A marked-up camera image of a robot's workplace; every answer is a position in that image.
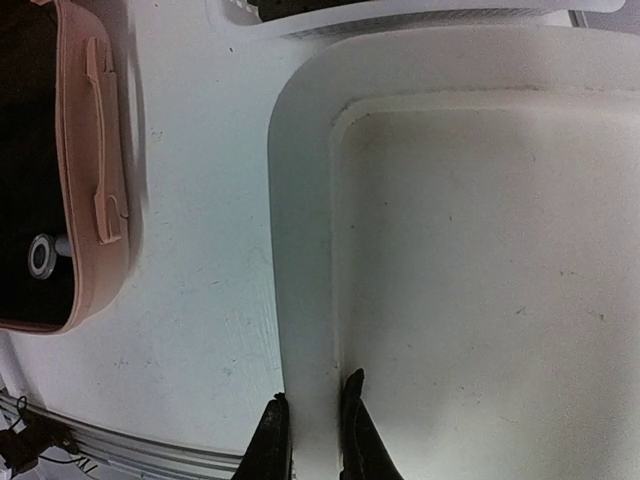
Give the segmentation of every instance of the white plastic bin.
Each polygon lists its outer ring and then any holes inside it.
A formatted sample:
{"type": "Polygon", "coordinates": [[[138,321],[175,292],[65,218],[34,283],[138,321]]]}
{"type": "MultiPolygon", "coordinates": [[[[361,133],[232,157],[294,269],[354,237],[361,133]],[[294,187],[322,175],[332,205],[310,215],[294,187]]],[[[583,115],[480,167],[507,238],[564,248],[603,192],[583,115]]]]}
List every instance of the white plastic bin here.
{"type": "Polygon", "coordinates": [[[209,22],[214,30],[235,42],[281,36],[306,36],[310,32],[330,28],[340,32],[347,28],[383,26],[411,15],[413,20],[426,20],[433,12],[447,11],[458,17],[467,10],[506,10],[508,15],[531,15],[557,10],[613,12],[625,0],[371,0],[342,7],[327,8],[302,15],[262,22],[257,8],[246,0],[205,0],[209,22]]]}

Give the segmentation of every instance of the black cable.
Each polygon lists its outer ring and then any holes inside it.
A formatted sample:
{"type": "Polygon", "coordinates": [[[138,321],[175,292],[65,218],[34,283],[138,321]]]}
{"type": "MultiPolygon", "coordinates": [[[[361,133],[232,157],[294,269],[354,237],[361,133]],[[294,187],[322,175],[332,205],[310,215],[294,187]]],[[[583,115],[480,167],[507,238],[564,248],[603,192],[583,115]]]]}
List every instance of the black cable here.
{"type": "Polygon", "coordinates": [[[70,465],[72,463],[78,463],[80,460],[84,460],[84,457],[76,458],[75,460],[56,460],[55,458],[45,457],[44,455],[40,455],[42,460],[46,460],[47,462],[57,463],[58,465],[70,465]]]}
{"type": "Polygon", "coordinates": [[[26,408],[27,408],[27,397],[23,395],[16,401],[16,410],[18,411],[18,420],[13,422],[13,425],[9,427],[9,430],[13,430],[22,421],[22,410],[26,410],[26,408]],[[24,403],[24,406],[22,408],[20,408],[21,402],[24,403]]]}
{"type": "MultiPolygon", "coordinates": [[[[22,421],[23,412],[27,409],[28,405],[29,403],[28,403],[27,397],[23,395],[22,397],[18,398],[18,400],[16,401],[16,410],[18,411],[18,419],[15,422],[13,422],[13,425],[9,427],[9,430],[13,430],[22,421]]],[[[89,477],[92,480],[97,480],[92,475],[89,475],[96,468],[98,468],[98,465],[90,466],[90,463],[91,463],[90,458],[78,457],[72,460],[57,460],[55,458],[46,457],[44,455],[40,455],[38,458],[41,458],[42,460],[45,460],[47,462],[56,463],[58,465],[75,465],[76,467],[78,467],[78,470],[84,473],[87,477],[89,477]]]]}

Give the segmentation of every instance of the white tabletop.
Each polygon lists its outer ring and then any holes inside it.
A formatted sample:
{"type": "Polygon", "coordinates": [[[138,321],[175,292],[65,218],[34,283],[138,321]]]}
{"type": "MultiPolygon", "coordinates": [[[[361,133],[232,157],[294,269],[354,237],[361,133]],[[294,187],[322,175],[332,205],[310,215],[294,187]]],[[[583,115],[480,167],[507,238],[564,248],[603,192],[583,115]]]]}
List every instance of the white tabletop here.
{"type": "Polygon", "coordinates": [[[133,264],[116,301],[76,330],[2,338],[0,372],[58,413],[243,451],[283,390],[269,118],[296,68],[337,38],[238,45],[199,0],[80,3],[110,30],[121,72],[133,264]]]}

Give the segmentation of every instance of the metal grommet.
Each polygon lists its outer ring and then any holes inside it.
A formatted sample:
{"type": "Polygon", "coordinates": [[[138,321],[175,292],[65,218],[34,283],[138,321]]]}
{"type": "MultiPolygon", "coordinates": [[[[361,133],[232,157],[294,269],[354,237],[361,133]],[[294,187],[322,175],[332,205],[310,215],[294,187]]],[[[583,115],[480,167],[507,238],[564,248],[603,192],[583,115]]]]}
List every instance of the metal grommet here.
{"type": "Polygon", "coordinates": [[[57,260],[55,239],[52,236],[42,233],[33,239],[29,247],[29,273],[33,278],[49,278],[57,260]]]}

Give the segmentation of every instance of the metal rail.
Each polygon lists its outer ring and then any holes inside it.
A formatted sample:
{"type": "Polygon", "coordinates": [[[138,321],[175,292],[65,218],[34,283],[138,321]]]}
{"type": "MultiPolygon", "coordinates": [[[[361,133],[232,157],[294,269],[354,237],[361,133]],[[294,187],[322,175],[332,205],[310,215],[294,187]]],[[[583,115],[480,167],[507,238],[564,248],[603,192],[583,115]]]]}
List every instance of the metal rail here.
{"type": "MultiPolygon", "coordinates": [[[[18,419],[16,401],[0,390],[0,412],[10,423],[18,419]]],[[[28,409],[69,427],[83,456],[140,478],[228,480],[242,460],[241,455],[176,447],[95,427],[37,406],[28,409]]]]}

